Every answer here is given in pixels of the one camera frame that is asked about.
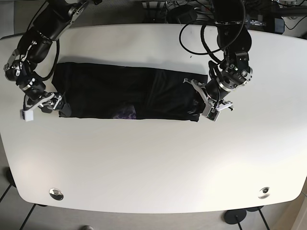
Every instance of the shoe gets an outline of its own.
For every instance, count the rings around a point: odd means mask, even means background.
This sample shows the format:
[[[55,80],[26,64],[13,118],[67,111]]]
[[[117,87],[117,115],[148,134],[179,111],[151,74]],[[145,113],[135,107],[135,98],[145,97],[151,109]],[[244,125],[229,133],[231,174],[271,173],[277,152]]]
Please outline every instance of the shoe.
[[[82,230],[94,230],[91,226],[84,226]]]

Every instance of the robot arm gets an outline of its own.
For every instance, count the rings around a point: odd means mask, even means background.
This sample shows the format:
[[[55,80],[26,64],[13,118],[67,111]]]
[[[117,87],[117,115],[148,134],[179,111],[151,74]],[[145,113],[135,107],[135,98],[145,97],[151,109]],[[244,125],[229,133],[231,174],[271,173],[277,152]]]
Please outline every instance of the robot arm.
[[[232,102],[224,101],[224,98],[251,80],[252,69],[248,65],[251,37],[244,26],[246,16],[243,0],[213,0],[213,5],[215,25],[218,28],[218,45],[224,51],[224,59],[220,61],[211,54],[204,41],[205,25],[203,25],[202,43],[210,57],[216,61],[216,63],[209,61],[211,81],[206,85],[195,80],[185,79],[185,82],[190,83],[201,95],[205,103],[202,115],[216,121],[222,110],[226,108],[233,110]]]
[[[4,66],[6,78],[15,81],[25,93],[21,112],[26,121],[33,120],[33,110],[37,107],[45,113],[60,110],[69,116],[71,112],[62,95],[45,91],[43,81],[48,80],[55,70],[59,58],[59,37],[80,16],[89,1],[83,0],[75,4],[67,4],[65,0],[47,2],[48,6],[34,20],[33,27],[22,36],[17,49]],[[57,43],[55,63],[46,77],[40,77],[34,70],[46,58],[54,41]]]
[[[55,70],[59,57],[59,37],[79,17],[89,0],[75,4],[67,4],[65,0],[47,0],[47,2],[49,5],[34,20],[33,27],[22,36],[17,49],[13,51],[4,66],[6,78],[15,81],[25,93],[24,107],[21,110],[25,121],[33,120],[33,110],[37,107],[45,113],[59,110],[67,117],[71,114],[69,105],[65,103],[65,97],[56,92],[46,92],[43,81],[48,80]],[[223,109],[233,109],[232,103],[225,102],[224,97],[250,81],[248,51],[251,47],[251,37],[244,27],[243,0],[213,0],[213,5],[215,24],[218,27],[218,44],[224,51],[224,59],[222,61],[217,59],[205,44],[204,25],[201,29],[201,39],[209,55],[216,61],[216,63],[209,62],[209,75],[212,80],[206,85],[195,80],[185,80],[185,82],[190,83],[201,95],[205,105],[202,115],[216,121]],[[34,70],[37,64],[45,59],[54,41],[57,43],[57,55],[53,68],[46,77],[40,77]]]

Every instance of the black cloth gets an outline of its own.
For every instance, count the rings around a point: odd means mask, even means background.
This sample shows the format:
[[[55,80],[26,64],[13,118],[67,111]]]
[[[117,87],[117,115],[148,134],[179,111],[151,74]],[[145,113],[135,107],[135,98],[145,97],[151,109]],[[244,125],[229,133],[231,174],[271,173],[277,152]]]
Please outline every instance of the black cloth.
[[[70,117],[110,119],[133,105],[137,119],[198,121],[203,103],[185,78],[207,83],[200,74],[68,62],[57,65],[52,84],[64,94]]]

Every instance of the screw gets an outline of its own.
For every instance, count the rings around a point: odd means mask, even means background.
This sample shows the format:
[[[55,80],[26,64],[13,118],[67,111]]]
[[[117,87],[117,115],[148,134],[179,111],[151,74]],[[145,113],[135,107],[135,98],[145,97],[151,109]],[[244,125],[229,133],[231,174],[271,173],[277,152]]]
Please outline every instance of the screw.
[[[241,75],[242,75],[242,77],[247,76],[247,74],[248,74],[248,72],[247,72],[246,70],[242,70],[242,71],[241,71]]]

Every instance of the white table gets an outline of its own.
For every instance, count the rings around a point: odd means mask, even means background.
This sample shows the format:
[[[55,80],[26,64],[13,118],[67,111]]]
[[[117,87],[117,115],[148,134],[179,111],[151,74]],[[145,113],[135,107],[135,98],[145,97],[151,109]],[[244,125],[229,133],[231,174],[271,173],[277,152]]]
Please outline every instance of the white table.
[[[71,29],[60,39],[59,61],[207,73],[209,57],[179,45],[181,28]],[[39,109],[26,123],[19,117],[24,94],[2,72],[0,132],[20,196],[48,206],[123,213],[204,212],[295,199],[307,176],[307,41],[250,33],[253,79],[228,95],[235,110],[223,111],[216,123],[59,118]],[[206,29],[212,49],[216,35],[215,28]],[[19,39],[0,41],[0,66]],[[200,27],[189,26],[183,42],[203,51]],[[42,76],[54,55],[55,45],[38,65]],[[47,89],[54,90],[51,81]],[[264,187],[271,195],[259,199]],[[64,199],[51,198],[51,188]]]

